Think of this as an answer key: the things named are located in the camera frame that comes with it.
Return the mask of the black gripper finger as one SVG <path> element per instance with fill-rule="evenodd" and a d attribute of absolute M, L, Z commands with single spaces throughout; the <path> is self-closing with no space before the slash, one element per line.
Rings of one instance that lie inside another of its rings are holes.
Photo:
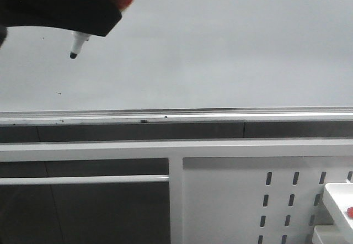
<path fill-rule="evenodd" d="M 110 0 L 1 0 L 1 42 L 8 28 L 43 26 L 105 37 L 122 13 Z"/>

